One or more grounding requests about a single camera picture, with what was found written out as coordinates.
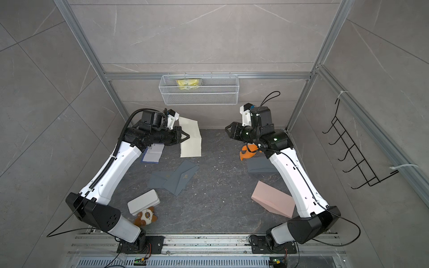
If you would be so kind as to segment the grey envelope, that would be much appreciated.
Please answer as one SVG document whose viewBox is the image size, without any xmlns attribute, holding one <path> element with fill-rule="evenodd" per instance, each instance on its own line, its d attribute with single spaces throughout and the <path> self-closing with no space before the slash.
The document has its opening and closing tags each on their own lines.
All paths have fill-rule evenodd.
<svg viewBox="0 0 429 268">
<path fill-rule="evenodd" d="M 178 196 L 199 168 L 198 165 L 185 160 L 166 180 L 163 188 Z"/>
<path fill-rule="evenodd" d="M 163 185 L 170 179 L 173 172 L 153 172 L 147 186 L 152 189 L 164 188 Z"/>
<path fill-rule="evenodd" d="M 276 174 L 277 168 L 265 157 L 256 157 L 246 160 L 248 173 L 251 174 Z"/>
</svg>

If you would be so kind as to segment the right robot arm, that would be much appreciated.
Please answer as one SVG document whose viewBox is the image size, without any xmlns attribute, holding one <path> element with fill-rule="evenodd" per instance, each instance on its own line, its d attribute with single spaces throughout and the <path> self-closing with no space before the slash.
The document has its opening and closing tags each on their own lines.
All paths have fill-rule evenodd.
<svg viewBox="0 0 429 268">
<path fill-rule="evenodd" d="M 232 122 L 225 131 L 229 138 L 253 144 L 265 154 L 284 180 L 296 204 L 298 216 L 267 231 L 270 248 L 285 243 L 304 244 L 330 230 L 341 219 L 336 206 L 330 206 L 312 184 L 299 162 L 289 136 L 276 130 L 267 101 L 280 96 L 280 91 L 269 93 L 259 106 L 247 103 L 240 108 L 241 122 Z"/>
</svg>

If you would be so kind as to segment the brown panda plush toy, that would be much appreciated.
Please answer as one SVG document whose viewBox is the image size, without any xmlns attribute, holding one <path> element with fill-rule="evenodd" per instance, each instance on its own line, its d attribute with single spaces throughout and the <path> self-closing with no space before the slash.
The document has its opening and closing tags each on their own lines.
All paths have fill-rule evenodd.
<svg viewBox="0 0 429 268">
<path fill-rule="evenodd" d="M 156 222 L 158 218 L 154 212 L 155 212 L 154 207 L 149 207 L 139 212 L 137 214 L 137 218 L 134 221 L 134 225 L 141 227 L 141 226 L 147 226 L 151 223 Z"/>
</svg>

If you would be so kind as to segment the white rectangular box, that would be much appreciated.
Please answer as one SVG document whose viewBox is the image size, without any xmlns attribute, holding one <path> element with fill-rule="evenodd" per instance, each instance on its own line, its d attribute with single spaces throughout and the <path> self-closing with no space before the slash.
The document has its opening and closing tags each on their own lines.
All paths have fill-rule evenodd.
<svg viewBox="0 0 429 268">
<path fill-rule="evenodd" d="M 154 207 L 160 203 L 159 196 L 155 189 L 152 189 L 143 195 L 131 200 L 128 202 L 128 211 L 136 216 L 138 213 L 142 212 L 149 207 Z"/>
</svg>

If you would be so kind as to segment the pink envelope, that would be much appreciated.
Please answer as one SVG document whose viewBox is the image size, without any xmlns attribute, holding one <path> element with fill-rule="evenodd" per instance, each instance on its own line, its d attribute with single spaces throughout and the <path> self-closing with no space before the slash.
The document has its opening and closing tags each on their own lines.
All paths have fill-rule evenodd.
<svg viewBox="0 0 429 268">
<path fill-rule="evenodd" d="M 258 181 L 251 198 L 270 213 L 293 217 L 296 206 L 293 198 L 268 184 Z"/>
</svg>

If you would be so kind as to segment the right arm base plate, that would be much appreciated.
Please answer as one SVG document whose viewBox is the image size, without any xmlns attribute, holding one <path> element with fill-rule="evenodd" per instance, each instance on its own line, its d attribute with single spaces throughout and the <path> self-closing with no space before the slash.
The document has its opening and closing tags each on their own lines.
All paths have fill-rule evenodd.
<svg viewBox="0 0 429 268">
<path fill-rule="evenodd" d="M 281 254 L 281 253 L 297 253 L 297 248 L 294 242 L 286 242 L 278 244 L 268 235 L 251 234 L 248 237 L 248 242 L 251 246 L 253 254 Z"/>
</svg>

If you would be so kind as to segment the orange shark plush toy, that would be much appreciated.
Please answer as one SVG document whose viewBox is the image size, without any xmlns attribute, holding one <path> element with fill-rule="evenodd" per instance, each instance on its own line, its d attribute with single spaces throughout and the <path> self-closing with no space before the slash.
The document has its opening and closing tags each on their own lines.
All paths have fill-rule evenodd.
<svg viewBox="0 0 429 268">
<path fill-rule="evenodd" d="M 255 144 L 246 144 L 242 147 L 239 153 L 240 160 L 243 161 L 244 159 L 250 159 L 254 157 L 257 152 L 261 153 Z"/>
</svg>

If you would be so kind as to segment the cream letter paper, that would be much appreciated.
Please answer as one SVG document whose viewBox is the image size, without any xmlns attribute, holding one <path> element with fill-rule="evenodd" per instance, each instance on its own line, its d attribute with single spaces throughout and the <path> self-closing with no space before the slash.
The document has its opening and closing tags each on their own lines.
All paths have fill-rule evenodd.
<svg viewBox="0 0 429 268">
<path fill-rule="evenodd" d="M 182 131 L 189 134 L 189 139 L 181 143 L 181 158 L 202 156 L 202 137 L 198 122 L 192 119 L 179 117 Z"/>
</svg>

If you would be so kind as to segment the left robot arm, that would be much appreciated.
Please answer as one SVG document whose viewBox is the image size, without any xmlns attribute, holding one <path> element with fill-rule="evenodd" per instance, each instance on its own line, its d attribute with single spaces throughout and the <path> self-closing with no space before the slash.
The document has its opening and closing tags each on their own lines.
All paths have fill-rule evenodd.
<svg viewBox="0 0 429 268">
<path fill-rule="evenodd" d="M 112 196 L 134 161 L 151 145 L 172 146 L 190 138 L 175 123 L 179 113 L 172 109 L 163 112 L 141 108 L 127 119 L 117 144 L 93 179 L 78 193 L 69 193 L 66 204 L 81 222 L 108 233 L 127 243 L 136 242 L 142 235 L 121 211 L 109 205 Z"/>
</svg>

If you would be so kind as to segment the yellow packet in basket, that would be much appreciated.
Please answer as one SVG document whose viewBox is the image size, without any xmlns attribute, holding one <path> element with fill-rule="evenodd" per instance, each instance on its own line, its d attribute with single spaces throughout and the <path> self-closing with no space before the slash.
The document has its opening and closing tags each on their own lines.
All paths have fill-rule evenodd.
<svg viewBox="0 0 429 268">
<path fill-rule="evenodd" d="M 202 85 L 202 79 L 179 79 L 176 84 L 180 90 L 198 89 Z"/>
</svg>

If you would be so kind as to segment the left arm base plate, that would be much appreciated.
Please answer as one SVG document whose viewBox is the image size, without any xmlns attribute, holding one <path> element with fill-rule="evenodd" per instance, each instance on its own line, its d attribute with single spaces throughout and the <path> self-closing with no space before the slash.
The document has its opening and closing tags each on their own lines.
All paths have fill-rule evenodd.
<svg viewBox="0 0 429 268">
<path fill-rule="evenodd" d="M 161 254 L 164 240 L 164 236 L 143 236 L 133 243 L 120 240 L 116 252 L 125 254 Z"/>
</svg>

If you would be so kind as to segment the aluminium rail base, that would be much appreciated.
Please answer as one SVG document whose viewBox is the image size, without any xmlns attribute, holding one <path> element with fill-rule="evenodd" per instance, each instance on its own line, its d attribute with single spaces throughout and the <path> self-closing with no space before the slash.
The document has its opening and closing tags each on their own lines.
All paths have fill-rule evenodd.
<svg viewBox="0 0 429 268">
<path fill-rule="evenodd" d="M 62 268 L 349 268 L 345 250 L 326 246 L 338 235 L 268 250 L 261 234 L 159 234 L 141 253 L 126 253 L 103 233 L 78 234 Z"/>
</svg>

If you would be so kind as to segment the blue bordered letter paper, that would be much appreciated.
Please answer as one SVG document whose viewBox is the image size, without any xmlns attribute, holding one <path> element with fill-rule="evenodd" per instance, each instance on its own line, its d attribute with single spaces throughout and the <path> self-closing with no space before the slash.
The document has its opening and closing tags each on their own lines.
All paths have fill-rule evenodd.
<svg viewBox="0 0 429 268">
<path fill-rule="evenodd" d="M 164 150 L 164 144 L 152 144 L 143 152 L 142 163 L 158 164 Z"/>
</svg>

